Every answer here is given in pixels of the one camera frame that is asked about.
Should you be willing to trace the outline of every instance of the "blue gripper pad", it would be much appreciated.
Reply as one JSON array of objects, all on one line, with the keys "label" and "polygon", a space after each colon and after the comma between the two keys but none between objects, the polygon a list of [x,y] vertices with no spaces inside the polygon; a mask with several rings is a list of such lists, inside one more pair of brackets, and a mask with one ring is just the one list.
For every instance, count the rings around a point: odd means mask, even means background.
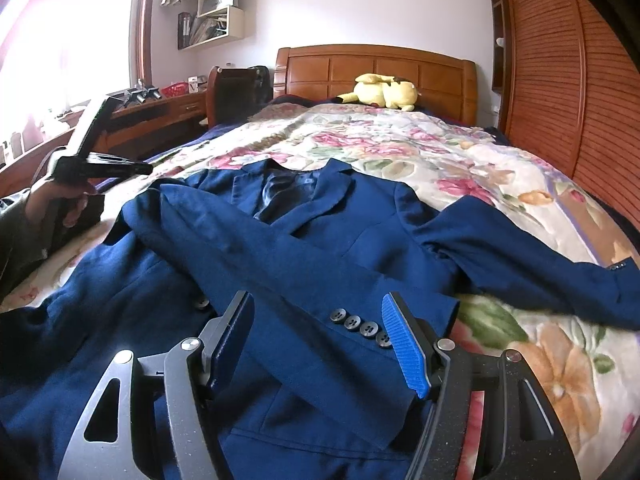
[{"label": "blue gripper pad", "polygon": [[426,359],[391,294],[385,294],[382,298],[382,321],[394,346],[407,386],[423,399],[430,389],[426,376]]}]

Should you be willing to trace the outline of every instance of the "stuffed toy on shelf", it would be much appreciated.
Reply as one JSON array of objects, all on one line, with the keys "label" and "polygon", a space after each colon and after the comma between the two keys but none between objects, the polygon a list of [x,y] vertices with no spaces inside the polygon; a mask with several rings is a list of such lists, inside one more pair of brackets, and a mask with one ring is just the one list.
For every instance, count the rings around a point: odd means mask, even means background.
[{"label": "stuffed toy on shelf", "polygon": [[392,109],[410,112],[418,100],[418,90],[410,81],[390,75],[363,74],[356,78],[353,92],[338,95],[343,103],[377,104]]}]

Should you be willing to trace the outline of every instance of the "floral bedspread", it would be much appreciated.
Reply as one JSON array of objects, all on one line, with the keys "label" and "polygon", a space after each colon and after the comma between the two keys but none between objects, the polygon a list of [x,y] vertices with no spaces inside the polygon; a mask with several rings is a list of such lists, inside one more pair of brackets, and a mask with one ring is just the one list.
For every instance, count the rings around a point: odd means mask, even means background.
[{"label": "floral bedspread", "polygon": [[[295,170],[338,158],[363,173],[407,183],[438,209],[473,195],[574,261],[608,266],[631,256],[640,262],[615,223],[570,179],[530,153],[497,146],[480,128],[363,105],[280,104],[218,139],[176,149],[156,160],[152,175],[110,190],[102,221],[50,257],[4,300],[0,312],[38,305],[62,286],[80,258],[103,240],[122,204],[155,178],[240,168],[267,157]],[[597,478],[640,415],[640,337],[576,317],[524,312],[489,296],[460,299],[452,338],[476,352],[521,351],[556,409],[583,480]],[[471,478],[481,417],[478,394],[471,403],[461,480]]]}]

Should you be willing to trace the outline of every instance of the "wooden slatted door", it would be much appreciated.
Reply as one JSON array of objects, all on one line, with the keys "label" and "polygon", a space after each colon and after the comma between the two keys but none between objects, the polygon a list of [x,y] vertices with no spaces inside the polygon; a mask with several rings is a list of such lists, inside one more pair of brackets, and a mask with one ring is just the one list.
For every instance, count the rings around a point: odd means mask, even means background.
[{"label": "wooden slatted door", "polygon": [[588,0],[510,0],[506,134],[640,227],[640,74]]},{"label": "wooden slatted door", "polygon": [[573,179],[640,228],[640,74],[609,25],[578,0],[586,110]]},{"label": "wooden slatted door", "polygon": [[571,0],[512,0],[510,141],[573,173],[579,148],[580,44]]}]

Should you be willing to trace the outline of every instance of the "human hand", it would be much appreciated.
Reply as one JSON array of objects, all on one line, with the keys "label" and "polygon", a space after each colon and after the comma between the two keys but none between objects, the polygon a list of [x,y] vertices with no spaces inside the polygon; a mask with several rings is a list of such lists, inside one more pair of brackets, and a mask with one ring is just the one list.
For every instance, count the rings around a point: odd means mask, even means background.
[{"label": "human hand", "polygon": [[62,222],[62,225],[66,228],[73,227],[86,207],[88,195],[95,195],[96,193],[95,187],[88,182],[70,186],[68,184],[60,184],[46,177],[41,178],[31,187],[31,193],[24,207],[24,215],[32,226],[40,229],[51,200],[75,198],[75,205],[66,214]]}]

